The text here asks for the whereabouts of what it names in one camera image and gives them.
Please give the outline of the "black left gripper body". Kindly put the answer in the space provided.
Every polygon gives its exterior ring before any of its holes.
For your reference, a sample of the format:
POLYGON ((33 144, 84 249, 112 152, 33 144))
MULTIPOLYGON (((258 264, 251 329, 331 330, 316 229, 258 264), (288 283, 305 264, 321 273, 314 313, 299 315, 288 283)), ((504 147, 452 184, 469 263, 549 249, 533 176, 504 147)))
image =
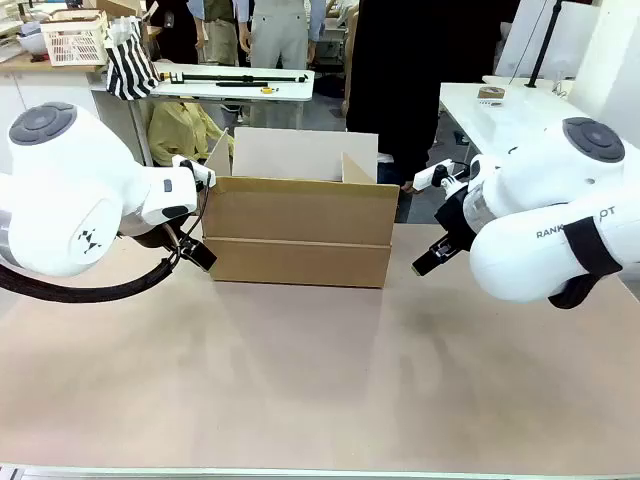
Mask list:
POLYGON ((183 238, 179 227, 165 223, 155 226, 150 231, 134 237, 134 240, 145 248, 175 249, 183 238))

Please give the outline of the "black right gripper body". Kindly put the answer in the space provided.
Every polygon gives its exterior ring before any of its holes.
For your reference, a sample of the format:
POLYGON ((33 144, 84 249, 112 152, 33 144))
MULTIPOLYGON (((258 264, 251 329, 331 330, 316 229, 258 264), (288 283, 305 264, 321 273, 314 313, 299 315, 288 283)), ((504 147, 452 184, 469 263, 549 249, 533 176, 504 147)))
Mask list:
POLYGON ((469 252, 475 239, 475 232, 467 222, 463 211, 464 200, 467 195, 468 187, 464 186, 447 199, 434 215, 435 219, 446 231, 446 234, 440 240, 440 244, 444 245, 449 251, 469 252))

